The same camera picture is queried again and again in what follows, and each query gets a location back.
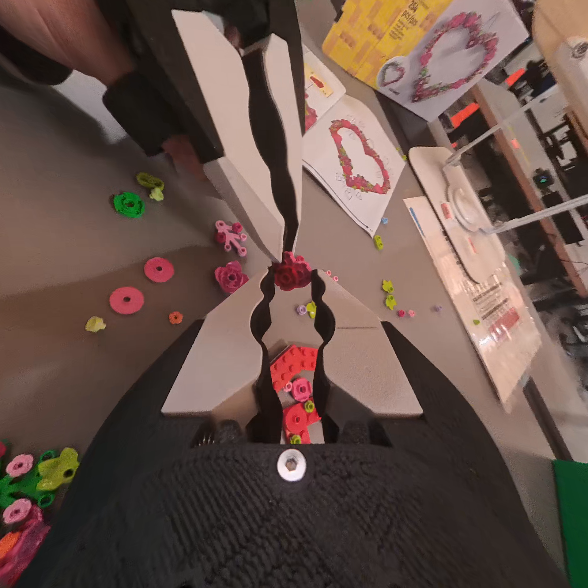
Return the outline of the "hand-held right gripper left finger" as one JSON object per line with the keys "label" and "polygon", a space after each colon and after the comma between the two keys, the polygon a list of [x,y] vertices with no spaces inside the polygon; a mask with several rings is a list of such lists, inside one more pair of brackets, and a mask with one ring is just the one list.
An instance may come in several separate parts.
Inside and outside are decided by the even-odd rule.
{"label": "hand-held right gripper left finger", "polygon": [[274,296],[273,270],[265,269],[206,315],[163,415],[235,421],[253,442],[280,442],[282,408],[263,342]]}

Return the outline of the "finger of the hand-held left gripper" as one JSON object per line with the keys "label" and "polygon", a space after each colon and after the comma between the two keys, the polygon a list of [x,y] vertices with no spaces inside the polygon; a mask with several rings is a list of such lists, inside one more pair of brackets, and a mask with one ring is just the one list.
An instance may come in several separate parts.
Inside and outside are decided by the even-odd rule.
{"label": "finger of the hand-held left gripper", "polygon": [[203,13],[173,10],[172,16],[224,150],[220,158],[203,163],[203,171],[259,248],[272,261],[281,262],[284,252],[277,251],[277,211],[269,203],[269,170],[254,141],[249,116],[249,84],[242,61],[246,49],[239,54]]}
{"label": "finger of the hand-held left gripper", "polygon": [[288,44],[272,33],[247,48],[242,62],[254,141],[269,170],[269,203],[277,211],[277,251],[294,252],[302,217],[304,120]]}

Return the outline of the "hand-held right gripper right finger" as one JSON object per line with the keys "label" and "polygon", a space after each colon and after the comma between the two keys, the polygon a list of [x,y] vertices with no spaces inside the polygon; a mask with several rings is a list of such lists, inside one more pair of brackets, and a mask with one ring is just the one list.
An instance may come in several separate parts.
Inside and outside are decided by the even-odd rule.
{"label": "hand-held right gripper right finger", "polygon": [[325,443],[349,423],[368,430],[384,421],[418,419],[423,409],[378,315],[323,270],[313,270],[314,327],[322,343],[313,400]]}

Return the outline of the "red lego heart frame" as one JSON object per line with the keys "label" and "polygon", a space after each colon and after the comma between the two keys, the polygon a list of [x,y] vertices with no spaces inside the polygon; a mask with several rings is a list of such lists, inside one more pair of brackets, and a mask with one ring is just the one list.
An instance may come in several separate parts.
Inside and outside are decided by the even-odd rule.
{"label": "red lego heart frame", "polygon": [[313,394],[318,349],[290,345],[270,363],[272,386],[281,403],[282,441],[309,445],[321,417]]}

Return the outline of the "pink branch with magenta studs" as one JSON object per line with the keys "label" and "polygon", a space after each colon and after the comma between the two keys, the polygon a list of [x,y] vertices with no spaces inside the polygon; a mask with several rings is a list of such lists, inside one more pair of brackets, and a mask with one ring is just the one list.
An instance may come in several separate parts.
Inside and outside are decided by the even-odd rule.
{"label": "pink branch with magenta studs", "polygon": [[245,242],[247,235],[240,222],[228,224],[223,220],[215,223],[215,241],[224,247],[225,252],[234,250],[240,257],[247,255]]}

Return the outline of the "dark pink lego rose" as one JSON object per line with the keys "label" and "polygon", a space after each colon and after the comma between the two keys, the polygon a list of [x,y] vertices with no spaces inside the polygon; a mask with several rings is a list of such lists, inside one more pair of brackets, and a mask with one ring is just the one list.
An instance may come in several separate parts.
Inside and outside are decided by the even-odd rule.
{"label": "dark pink lego rose", "polygon": [[284,252],[281,262],[272,263],[275,285],[284,292],[304,288],[311,283],[312,268],[305,258]]}

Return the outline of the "lego instruction booklet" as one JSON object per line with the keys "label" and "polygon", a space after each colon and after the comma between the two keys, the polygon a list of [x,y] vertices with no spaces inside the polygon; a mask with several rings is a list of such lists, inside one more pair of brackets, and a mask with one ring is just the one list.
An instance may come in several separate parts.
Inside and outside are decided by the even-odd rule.
{"label": "lego instruction booklet", "polygon": [[303,45],[303,167],[375,239],[406,162],[375,114]]}

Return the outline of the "magenta lego rose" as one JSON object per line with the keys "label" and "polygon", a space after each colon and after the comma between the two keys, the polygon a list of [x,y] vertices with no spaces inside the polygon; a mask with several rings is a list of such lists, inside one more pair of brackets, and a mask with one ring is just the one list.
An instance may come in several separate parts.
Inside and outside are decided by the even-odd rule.
{"label": "magenta lego rose", "polygon": [[243,272],[239,261],[231,261],[225,266],[219,266],[214,272],[215,279],[221,290],[231,295],[249,281],[249,276]]}

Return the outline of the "yellow lego box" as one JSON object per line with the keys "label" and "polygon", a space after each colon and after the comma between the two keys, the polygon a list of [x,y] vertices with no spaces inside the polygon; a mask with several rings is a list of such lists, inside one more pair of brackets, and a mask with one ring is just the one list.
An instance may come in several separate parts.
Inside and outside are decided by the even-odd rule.
{"label": "yellow lego box", "polygon": [[528,38],[511,1],[346,1],[322,51],[431,122]]}

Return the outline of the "pink lego disc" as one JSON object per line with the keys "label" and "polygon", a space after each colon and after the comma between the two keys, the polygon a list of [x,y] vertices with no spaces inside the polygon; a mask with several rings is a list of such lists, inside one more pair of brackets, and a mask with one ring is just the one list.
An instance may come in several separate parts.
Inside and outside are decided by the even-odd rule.
{"label": "pink lego disc", "polygon": [[151,282],[166,283],[173,278],[175,269],[171,261],[157,256],[145,261],[143,272]]}
{"label": "pink lego disc", "polygon": [[132,315],[139,312],[144,302],[143,293],[132,286],[117,288],[109,296],[111,309],[121,315]]}

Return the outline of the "green round lego piece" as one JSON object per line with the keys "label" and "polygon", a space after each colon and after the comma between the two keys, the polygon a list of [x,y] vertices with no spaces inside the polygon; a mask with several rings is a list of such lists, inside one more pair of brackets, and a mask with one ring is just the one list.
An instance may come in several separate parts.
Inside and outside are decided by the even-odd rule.
{"label": "green round lego piece", "polygon": [[141,218],[145,212],[145,203],[139,195],[134,192],[122,192],[113,197],[114,210],[128,218]]}

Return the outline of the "green stem lego flower bunch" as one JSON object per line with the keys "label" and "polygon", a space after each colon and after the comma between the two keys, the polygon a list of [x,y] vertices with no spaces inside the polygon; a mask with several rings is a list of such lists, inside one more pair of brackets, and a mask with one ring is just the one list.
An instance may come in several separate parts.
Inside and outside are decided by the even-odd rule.
{"label": "green stem lego flower bunch", "polygon": [[71,447],[38,458],[21,453],[1,465],[1,587],[13,587],[38,553],[50,531],[44,512],[78,467]]}

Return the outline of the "person's left hand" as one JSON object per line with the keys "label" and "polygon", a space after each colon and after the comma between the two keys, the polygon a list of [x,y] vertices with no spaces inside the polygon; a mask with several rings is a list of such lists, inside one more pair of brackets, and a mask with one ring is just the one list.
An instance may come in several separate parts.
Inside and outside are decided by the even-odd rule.
{"label": "person's left hand", "polygon": [[177,116],[136,70],[95,1],[1,1],[1,28],[34,54],[101,82],[107,89],[105,107],[147,156],[164,152],[206,180]]}

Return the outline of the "white flat stand base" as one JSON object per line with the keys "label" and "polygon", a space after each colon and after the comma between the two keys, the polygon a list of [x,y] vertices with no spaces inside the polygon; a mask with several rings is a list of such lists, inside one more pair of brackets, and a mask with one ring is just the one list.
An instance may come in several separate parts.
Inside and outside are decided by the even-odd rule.
{"label": "white flat stand base", "polygon": [[463,167],[447,163],[443,146],[416,146],[408,161],[468,277],[485,282],[503,267],[506,253]]}

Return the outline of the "wooden chair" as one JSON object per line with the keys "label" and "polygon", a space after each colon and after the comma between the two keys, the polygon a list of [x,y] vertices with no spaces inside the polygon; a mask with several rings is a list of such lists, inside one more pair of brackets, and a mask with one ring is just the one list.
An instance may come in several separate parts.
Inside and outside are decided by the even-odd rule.
{"label": "wooden chair", "polygon": [[587,1],[536,1],[532,32],[586,138]]}

